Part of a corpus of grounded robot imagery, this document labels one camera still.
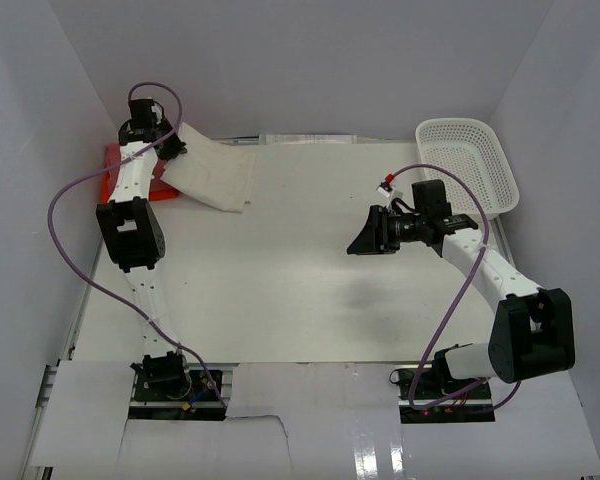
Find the white t shirt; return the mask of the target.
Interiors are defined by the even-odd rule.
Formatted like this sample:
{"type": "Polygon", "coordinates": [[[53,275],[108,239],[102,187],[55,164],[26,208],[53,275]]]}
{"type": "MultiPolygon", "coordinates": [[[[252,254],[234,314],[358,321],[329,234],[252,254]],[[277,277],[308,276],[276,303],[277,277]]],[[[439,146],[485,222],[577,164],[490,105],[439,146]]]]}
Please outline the white t shirt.
{"type": "Polygon", "coordinates": [[[161,180],[216,210],[242,213],[251,200],[257,156],[214,142],[186,123],[181,124],[178,136],[187,152],[166,162],[161,180]]]}

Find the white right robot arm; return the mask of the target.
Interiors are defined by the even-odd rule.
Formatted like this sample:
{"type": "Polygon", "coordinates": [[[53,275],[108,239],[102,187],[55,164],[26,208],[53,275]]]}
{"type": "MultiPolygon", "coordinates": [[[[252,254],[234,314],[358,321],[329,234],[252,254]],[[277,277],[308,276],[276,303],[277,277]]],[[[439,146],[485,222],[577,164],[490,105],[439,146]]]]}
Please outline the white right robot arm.
{"type": "Polygon", "coordinates": [[[426,347],[426,374],[439,396],[455,398],[491,378],[517,384],[574,367],[572,303],[564,290],[541,287],[490,248],[484,226],[453,213],[443,181],[414,183],[412,207],[395,195],[389,180],[378,190],[388,203],[370,207],[348,254],[388,255],[422,243],[460,271],[461,289],[474,287],[494,313],[487,342],[426,347]]]}

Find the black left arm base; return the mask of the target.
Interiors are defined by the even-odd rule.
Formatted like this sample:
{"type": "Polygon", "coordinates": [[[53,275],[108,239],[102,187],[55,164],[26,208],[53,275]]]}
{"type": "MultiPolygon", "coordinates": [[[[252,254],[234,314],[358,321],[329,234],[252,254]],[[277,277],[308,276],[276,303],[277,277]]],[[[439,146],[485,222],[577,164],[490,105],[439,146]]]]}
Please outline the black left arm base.
{"type": "Polygon", "coordinates": [[[191,381],[188,389],[167,395],[153,389],[143,373],[137,372],[134,379],[128,410],[130,420],[153,421],[215,421],[226,418],[225,408],[213,390],[212,382],[199,369],[189,372],[191,381]]]}

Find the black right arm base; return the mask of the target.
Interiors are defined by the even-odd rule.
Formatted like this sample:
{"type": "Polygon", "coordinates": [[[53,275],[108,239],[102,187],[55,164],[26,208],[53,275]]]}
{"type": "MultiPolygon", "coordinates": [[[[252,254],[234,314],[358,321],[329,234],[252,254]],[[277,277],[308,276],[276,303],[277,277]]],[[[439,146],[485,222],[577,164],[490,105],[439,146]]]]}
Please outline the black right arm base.
{"type": "MultiPolygon", "coordinates": [[[[427,409],[414,409],[409,403],[409,389],[416,368],[399,366],[389,374],[389,382],[399,391],[399,413],[403,425],[492,423],[495,413],[490,411],[493,398],[488,383],[427,409]]],[[[424,406],[445,395],[469,385],[471,380],[449,383],[445,387],[425,368],[414,394],[414,404],[424,406]]]]}

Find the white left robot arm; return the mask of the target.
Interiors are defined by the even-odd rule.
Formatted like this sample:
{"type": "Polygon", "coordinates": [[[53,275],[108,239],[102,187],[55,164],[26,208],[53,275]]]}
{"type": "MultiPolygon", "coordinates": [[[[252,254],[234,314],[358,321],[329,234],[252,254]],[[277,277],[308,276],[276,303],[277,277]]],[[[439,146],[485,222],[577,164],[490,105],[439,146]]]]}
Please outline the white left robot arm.
{"type": "Polygon", "coordinates": [[[96,208],[96,218],[111,261],[124,273],[133,306],[141,321],[144,354],[133,365],[150,389],[171,399],[185,396],[191,374],[175,345],[160,284],[158,262],[165,256],[163,231],[149,202],[154,169],[161,159],[181,152],[182,143],[170,133],[164,109],[153,99],[128,102],[130,119],[119,129],[120,167],[108,200],[96,208]]]}

